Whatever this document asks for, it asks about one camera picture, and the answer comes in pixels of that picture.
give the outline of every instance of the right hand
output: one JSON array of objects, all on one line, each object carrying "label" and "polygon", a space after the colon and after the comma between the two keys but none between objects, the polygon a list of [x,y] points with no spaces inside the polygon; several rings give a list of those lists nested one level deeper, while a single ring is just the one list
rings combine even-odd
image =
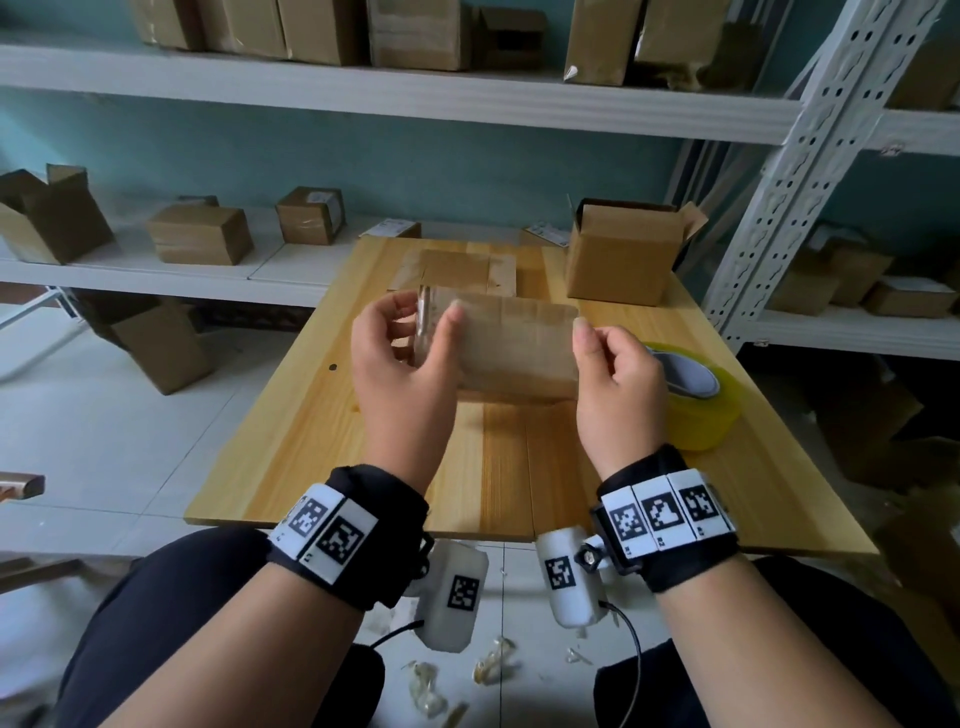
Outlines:
[{"label": "right hand", "polygon": [[622,327],[573,323],[580,370],[577,431],[606,480],[666,442],[666,379],[658,360]]}]

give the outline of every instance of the white shelf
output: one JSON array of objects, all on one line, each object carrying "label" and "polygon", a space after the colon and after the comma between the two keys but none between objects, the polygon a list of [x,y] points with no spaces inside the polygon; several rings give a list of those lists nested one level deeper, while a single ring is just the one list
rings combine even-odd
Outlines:
[{"label": "white shelf", "polygon": [[867,149],[960,157],[960,112],[886,109]]},{"label": "white shelf", "polygon": [[[333,245],[287,245],[270,207],[247,207],[255,249],[235,266],[181,265],[156,257],[143,222],[169,201],[98,195],[116,241],[68,265],[17,260],[0,236],[0,280],[160,296],[313,307],[336,278],[357,237],[382,216],[348,214]],[[423,236],[515,245],[518,229],[454,223],[422,224]]]},{"label": "white shelf", "polygon": [[780,145],[801,103],[0,36],[0,85]]},{"label": "white shelf", "polygon": [[745,341],[793,347],[960,360],[960,319],[955,316],[904,319],[840,306],[830,306],[820,316],[763,311],[737,333]]}]

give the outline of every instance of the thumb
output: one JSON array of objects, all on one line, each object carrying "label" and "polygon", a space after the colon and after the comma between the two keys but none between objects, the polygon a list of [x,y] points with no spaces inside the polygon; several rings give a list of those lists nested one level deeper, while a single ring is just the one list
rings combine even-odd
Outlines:
[{"label": "thumb", "polygon": [[423,362],[424,369],[456,371],[460,353],[460,335],[464,327],[465,312],[459,301],[454,301],[444,311],[430,344],[430,353]]},{"label": "thumb", "polygon": [[580,386],[610,380],[610,367],[603,342],[583,316],[573,321],[573,356],[580,370]]}]

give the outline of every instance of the left hand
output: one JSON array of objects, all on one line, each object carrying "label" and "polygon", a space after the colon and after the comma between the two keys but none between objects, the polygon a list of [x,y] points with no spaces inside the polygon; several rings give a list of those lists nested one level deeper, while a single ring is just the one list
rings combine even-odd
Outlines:
[{"label": "left hand", "polygon": [[391,346],[412,336],[417,291],[398,291],[368,304],[353,321],[353,389],[367,433],[364,462],[423,495],[444,458],[457,413],[457,344],[464,309],[454,303],[437,324],[430,354],[419,369]]}]

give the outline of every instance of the black cable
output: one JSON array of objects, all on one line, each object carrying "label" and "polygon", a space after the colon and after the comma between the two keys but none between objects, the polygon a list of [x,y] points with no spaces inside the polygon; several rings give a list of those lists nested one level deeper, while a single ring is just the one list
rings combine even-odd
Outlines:
[{"label": "black cable", "polygon": [[377,640],[375,643],[371,644],[370,647],[372,647],[373,649],[377,649],[380,645],[384,644],[384,643],[385,643],[387,640],[389,640],[391,637],[396,637],[398,634],[400,634],[400,633],[402,633],[402,632],[406,632],[406,631],[411,630],[411,629],[417,629],[417,627],[423,627],[423,620],[422,620],[422,619],[417,619],[416,621],[412,621],[412,622],[410,622],[409,624],[407,624],[407,625],[405,625],[405,626],[403,626],[403,627],[400,627],[399,629],[395,629],[395,630],[394,630],[393,632],[391,632],[389,635],[384,635],[384,636],[381,637],[379,640]]},{"label": "black cable", "polygon": [[636,685],[634,686],[634,696],[630,698],[630,706],[627,708],[627,712],[624,714],[623,720],[620,721],[620,728],[624,728],[624,726],[627,725],[627,720],[630,719],[630,714],[634,711],[636,697],[640,694],[640,638],[636,635],[636,630],[631,624],[629,618],[623,614],[623,610],[621,610],[619,607],[613,606],[608,601],[603,600],[600,601],[600,606],[603,609],[609,609],[611,612],[615,612],[627,623],[627,629],[630,630],[630,636],[634,638],[634,646],[636,647]]}]

